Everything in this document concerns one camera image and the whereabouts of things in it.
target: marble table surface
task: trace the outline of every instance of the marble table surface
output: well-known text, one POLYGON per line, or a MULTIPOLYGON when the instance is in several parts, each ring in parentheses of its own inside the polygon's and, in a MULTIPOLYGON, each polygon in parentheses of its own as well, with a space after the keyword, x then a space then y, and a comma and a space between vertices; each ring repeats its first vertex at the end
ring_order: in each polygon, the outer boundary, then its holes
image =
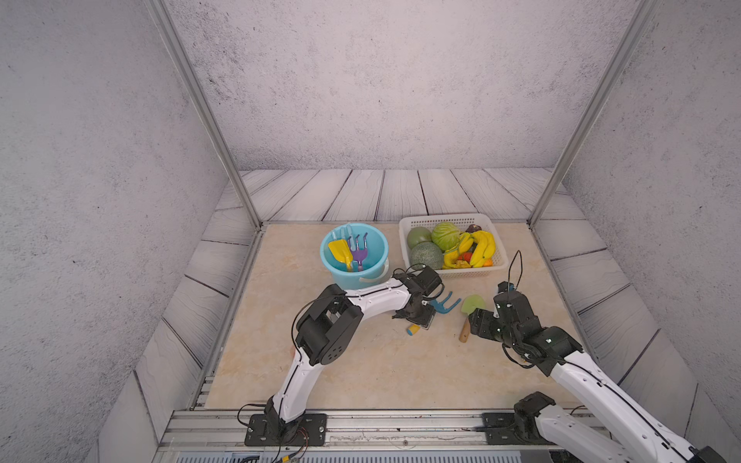
MULTIPOLYGON (((271 224, 233 322, 207 409, 238 409, 263 402, 281 386, 293 358, 290 324, 296 312, 331 284, 319 244, 332 224, 271 224)), ((376 224, 387 237, 391 269, 404 267, 395 224, 376 224)), ((579 339, 526 224, 495 224, 507 254, 524 256, 524 293, 543 326, 557 325, 579 339)), ((513 278, 519 263, 513 267, 513 278)), ((444 279, 451 301, 477 293, 489 310, 507 270, 444 279)), ((391 313, 364 321, 342 356, 327 367, 308 401, 310 409, 491 409, 512 406, 541 391, 564 408, 580 403, 536 368, 507 360, 501 344, 471 336, 458 340, 465 314, 437 314, 429 330, 406 333, 391 313)))

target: cabbage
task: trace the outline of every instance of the cabbage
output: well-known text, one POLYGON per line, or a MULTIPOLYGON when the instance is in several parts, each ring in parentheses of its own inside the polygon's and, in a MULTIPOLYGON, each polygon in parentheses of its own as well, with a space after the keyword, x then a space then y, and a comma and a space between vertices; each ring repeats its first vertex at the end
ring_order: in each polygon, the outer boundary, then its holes
POLYGON ((458 245, 460 231, 455 224, 449 221, 440 222, 432 230, 432 242, 446 251, 458 245))

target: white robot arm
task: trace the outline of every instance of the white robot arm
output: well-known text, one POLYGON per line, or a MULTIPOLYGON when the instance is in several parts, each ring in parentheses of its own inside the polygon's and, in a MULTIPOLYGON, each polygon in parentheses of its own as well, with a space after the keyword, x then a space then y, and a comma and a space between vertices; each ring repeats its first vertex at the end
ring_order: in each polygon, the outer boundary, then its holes
MULTIPOLYGON (((434 299, 431 294, 441 283, 437 273, 426 267, 417 274, 395 273, 387 282, 364 290, 327 287, 296 323, 293 364, 280 391, 265 408, 264 421, 278 442, 296 433, 319 374, 342 355, 362 320, 394 312, 394 318, 429 325, 434 310, 427 301, 434 299)), ((585 463, 725 463, 710 447, 696 449, 651 416, 564 330, 542 327, 527 297, 508 282, 499 285, 494 303, 496 312, 477 309, 469 316, 471 334, 501 342, 510 360, 518 363, 508 349, 525 361, 521 366, 538 367, 553 378, 622 446, 573 420, 542 393, 531 394, 514 407, 516 431, 524 442, 553 442, 585 463)))

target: green fruit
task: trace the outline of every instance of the green fruit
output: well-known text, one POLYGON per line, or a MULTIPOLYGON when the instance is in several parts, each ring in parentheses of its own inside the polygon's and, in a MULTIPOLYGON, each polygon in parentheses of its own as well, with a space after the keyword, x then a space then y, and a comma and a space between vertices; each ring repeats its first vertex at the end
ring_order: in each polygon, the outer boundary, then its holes
POLYGON ((437 244, 437 247, 446 251, 454 248, 458 245, 460 236, 460 230, 455 224, 449 221, 443 221, 435 226, 435 230, 432 230, 432 242, 437 244))
POLYGON ((431 242, 432 235, 430 231, 424 227, 415 227, 409 231, 407 235, 407 246, 409 249, 414 249, 419 243, 431 242))
POLYGON ((434 243, 419 243, 409 252, 409 262, 412 265, 425 264, 433 270, 440 270, 442 268, 442 251, 434 243))

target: concrete wall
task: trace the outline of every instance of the concrete wall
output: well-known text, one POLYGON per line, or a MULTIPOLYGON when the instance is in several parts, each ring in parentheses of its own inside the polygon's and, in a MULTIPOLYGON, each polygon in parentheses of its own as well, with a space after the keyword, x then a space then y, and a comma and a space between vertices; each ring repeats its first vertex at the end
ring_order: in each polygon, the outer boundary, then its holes
POLYGON ((226 175, 142 0, 0 5, 0 460, 81 461, 226 175))
POLYGON ((548 167, 636 0, 167 0, 240 169, 548 167))
POLYGON ((741 436, 741 3, 665 0, 565 181, 741 436))

